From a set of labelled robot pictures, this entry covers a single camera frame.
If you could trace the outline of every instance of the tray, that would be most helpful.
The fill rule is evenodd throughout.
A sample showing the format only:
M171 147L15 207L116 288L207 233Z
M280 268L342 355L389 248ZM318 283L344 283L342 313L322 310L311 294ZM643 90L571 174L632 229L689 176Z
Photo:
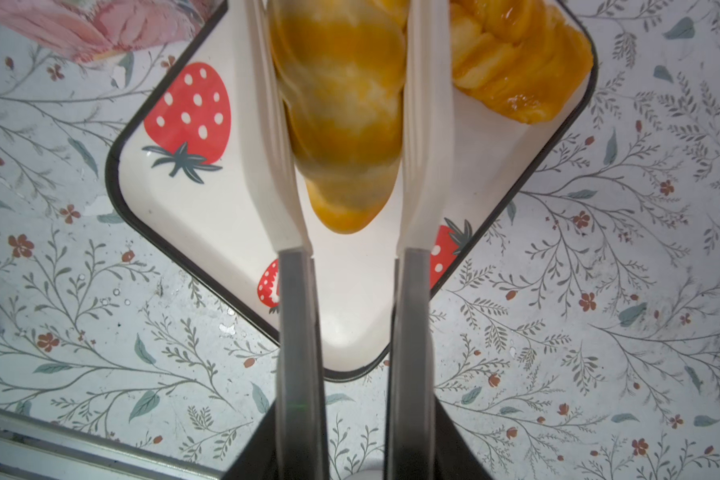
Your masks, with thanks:
M586 33L565 5L550 1ZM232 37L226 13L223 3L116 139L106 162L106 188L129 225L277 342L277 255L242 176L236 124L245 119L236 117L235 98L246 92L235 90L231 62L225 60ZM596 84L594 47L593 54L588 78L556 119L544 124L506 119L454 90L456 161L432 250L432 295L584 110ZM161 101L172 108L164 118L150 115ZM184 135L205 141L204 158L153 167L144 148L175 151L178 144L165 143L176 136L161 132L181 126L178 122L186 126ZM326 379L356 379L388 350L401 182L370 225L345 236L320 223L298 174L297 181L315 250Z

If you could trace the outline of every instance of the tablecloth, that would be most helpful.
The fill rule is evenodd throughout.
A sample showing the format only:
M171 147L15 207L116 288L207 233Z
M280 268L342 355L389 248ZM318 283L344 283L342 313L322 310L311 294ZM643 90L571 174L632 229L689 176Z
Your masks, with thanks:
M437 395L496 478L720 478L720 0L567 5L594 98L432 300ZM103 179L185 46L81 67L0 26L0 408L224 469L278 350ZM381 465L387 374L326 385L334 478Z

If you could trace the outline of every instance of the golden brown pastry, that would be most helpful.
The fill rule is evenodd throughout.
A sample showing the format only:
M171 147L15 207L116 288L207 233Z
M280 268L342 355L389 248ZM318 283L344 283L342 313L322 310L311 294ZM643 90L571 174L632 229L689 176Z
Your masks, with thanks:
M454 84L505 117L552 120L592 69L583 33L544 0L451 0Z
M329 229L354 233L398 175L408 0L269 0L268 18L310 203Z

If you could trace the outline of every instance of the halved strawberry print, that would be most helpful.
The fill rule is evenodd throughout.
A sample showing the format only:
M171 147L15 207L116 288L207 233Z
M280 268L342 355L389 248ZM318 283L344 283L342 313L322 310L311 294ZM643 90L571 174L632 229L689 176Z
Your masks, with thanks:
M219 73L208 64L188 64L144 119L144 129L157 145L142 150L162 155L158 165L173 164L202 184L197 171L218 171L217 162L230 139L230 97Z
M259 286L256 294L264 305L269 307L269 312L280 311L280 279L279 279L279 263L275 260L265 270L262 279L259 280Z
M472 238L472 226L469 221L464 220L463 231L448 218L445 219L445 223L447 226L441 225L440 230L438 230L438 238L434 242L432 256L429 259L430 289L440 280L440 277L456 260L469 239Z

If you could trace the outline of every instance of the floral pattern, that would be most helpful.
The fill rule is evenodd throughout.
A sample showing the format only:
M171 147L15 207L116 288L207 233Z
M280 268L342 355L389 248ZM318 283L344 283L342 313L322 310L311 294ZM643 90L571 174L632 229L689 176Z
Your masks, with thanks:
M720 0L567 5L593 100L432 299L435 391L496 478L720 478ZM81 68L0 27L0 407L223 469L278 349L100 178L181 49ZM326 385L334 479L381 466L388 367Z

